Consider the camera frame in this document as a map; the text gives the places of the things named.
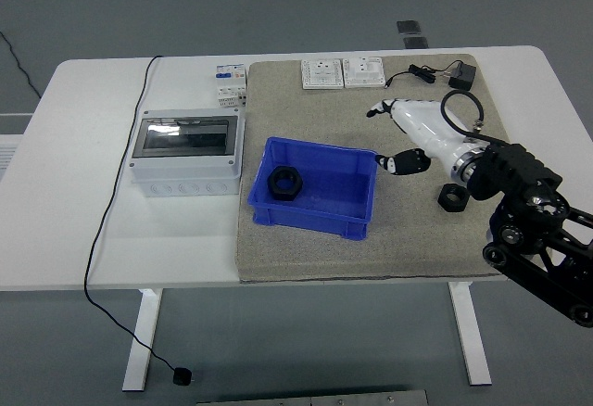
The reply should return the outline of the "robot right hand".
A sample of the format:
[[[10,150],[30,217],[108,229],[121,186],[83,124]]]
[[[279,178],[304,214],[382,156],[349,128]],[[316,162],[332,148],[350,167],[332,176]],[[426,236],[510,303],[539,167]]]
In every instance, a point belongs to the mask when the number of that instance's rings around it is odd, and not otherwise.
[[[486,144],[468,140],[455,131],[452,122],[461,121],[448,111],[442,112],[436,101],[388,99],[375,104],[369,118],[387,114],[396,126],[416,145],[394,156],[377,155],[376,163],[393,175],[411,175],[427,171],[434,159],[440,161],[446,174],[459,185],[469,182]]]

